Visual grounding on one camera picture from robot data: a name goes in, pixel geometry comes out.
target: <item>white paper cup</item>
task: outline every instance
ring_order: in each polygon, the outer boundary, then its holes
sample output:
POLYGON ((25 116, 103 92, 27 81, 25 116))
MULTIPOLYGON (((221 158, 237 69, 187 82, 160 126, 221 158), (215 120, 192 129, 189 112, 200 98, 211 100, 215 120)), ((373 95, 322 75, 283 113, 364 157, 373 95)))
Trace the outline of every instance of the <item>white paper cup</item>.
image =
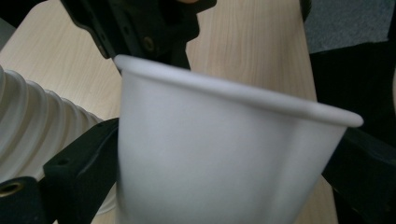
POLYGON ((291 223, 359 115, 129 56, 119 223, 291 223))

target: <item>brass screw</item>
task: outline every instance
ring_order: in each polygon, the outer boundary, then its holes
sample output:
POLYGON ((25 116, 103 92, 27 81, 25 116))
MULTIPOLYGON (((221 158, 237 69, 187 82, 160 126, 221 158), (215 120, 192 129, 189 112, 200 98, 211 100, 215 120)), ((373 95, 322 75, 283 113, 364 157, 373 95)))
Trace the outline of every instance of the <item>brass screw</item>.
POLYGON ((154 41, 151 39, 151 37, 146 36, 146 37, 143 39, 143 43, 144 43, 144 45, 145 45, 145 49, 146 49, 146 50, 148 50, 148 51, 150 51, 150 52, 152 52, 152 51, 155 50, 154 41))
POLYGON ((11 182, 0 188, 0 198, 7 197, 23 189, 23 184, 19 182, 11 182))

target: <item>gray carpet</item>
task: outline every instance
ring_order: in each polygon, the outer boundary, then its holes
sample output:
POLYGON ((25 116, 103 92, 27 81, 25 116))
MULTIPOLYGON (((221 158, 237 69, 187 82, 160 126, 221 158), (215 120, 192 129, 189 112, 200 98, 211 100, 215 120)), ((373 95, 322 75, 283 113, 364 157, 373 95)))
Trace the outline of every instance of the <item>gray carpet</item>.
POLYGON ((309 52, 387 40, 395 0, 312 0, 309 52))

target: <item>wooden table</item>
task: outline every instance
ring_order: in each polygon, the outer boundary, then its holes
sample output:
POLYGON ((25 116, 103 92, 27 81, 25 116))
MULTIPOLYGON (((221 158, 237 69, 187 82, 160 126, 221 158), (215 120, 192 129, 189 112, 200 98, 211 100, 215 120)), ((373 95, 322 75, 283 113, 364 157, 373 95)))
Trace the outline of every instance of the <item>wooden table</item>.
MULTIPOLYGON (((192 70, 316 100, 298 0, 219 0, 199 15, 188 45, 192 70)), ((35 7, 0 52, 0 64, 101 119, 120 112, 121 77, 58 0, 35 7)), ((113 223, 114 212, 94 223, 113 223)), ((332 192, 320 179, 295 223, 337 223, 332 192)))

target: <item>cup rim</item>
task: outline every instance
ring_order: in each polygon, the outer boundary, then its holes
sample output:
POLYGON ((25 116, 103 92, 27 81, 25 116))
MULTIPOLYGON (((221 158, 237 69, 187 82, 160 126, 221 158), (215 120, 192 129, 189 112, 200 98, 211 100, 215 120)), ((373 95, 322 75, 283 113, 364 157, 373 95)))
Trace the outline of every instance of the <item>cup rim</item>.
POLYGON ((128 55, 118 55, 114 62, 121 70, 123 77, 136 76, 182 86, 301 119, 312 119, 347 127, 359 127, 363 124, 363 119, 356 113, 285 93, 252 87, 128 55))

